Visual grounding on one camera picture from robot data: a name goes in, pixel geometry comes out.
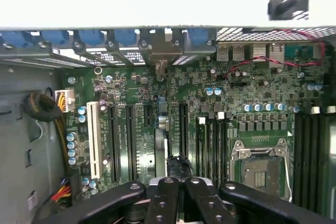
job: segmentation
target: motherboard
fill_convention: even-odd
[[[288,44],[277,55],[313,62],[314,49]],[[218,45],[160,75],[149,66],[62,70],[75,100],[65,111],[69,164],[80,171],[83,198],[168,176],[174,156],[215,187],[233,180],[291,201],[295,116],[319,113],[325,67],[255,60],[231,71],[249,54]]]

